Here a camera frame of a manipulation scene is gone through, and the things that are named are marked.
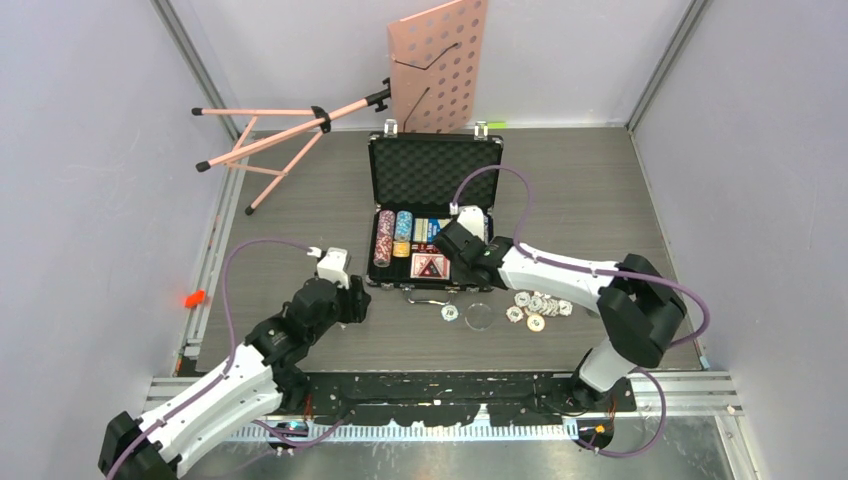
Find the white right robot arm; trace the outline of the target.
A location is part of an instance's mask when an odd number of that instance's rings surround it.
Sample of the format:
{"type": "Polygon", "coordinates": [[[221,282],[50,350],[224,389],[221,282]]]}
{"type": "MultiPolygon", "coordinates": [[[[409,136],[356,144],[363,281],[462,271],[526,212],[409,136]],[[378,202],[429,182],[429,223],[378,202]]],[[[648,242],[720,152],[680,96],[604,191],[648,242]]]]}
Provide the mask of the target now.
{"type": "Polygon", "coordinates": [[[508,237],[484,242],[456,220],[434,244],[461,280],[474,286],[538,291],[600,317],[606,335],[567,383],[584,410],[598,409],[635,368],[657,367],[687,315],[671,282],[640,255],[598,262],[553,255],[508,237]]]}

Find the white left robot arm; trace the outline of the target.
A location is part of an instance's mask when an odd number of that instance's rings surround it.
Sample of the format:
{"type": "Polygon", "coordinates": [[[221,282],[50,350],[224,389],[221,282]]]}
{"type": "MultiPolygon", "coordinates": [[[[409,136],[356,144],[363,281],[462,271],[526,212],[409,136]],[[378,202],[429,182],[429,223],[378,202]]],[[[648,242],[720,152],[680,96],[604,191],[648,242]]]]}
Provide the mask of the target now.
{"type": "Polygon", "coordinates": [[[311,388],[298,363],[334,325],[363,322],[370,301],[358,275],[346,285],[308,279],[214,370],[139,417],[114,417],[99,470],[107,479],[179,479],[247,423],[298,412],[311,388]]]}

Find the white 10 poker chip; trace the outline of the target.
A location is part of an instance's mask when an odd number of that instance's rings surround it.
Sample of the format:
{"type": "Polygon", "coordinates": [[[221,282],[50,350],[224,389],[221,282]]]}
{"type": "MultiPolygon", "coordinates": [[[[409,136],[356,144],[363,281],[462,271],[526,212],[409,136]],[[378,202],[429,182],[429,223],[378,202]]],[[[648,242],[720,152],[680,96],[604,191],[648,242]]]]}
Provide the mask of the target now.
{"type": "Polygon", "coordinates": [[[444,305],[440,310],[444,321],[453,322],[459,317],[459,309],[453,304],[444,305]]]}

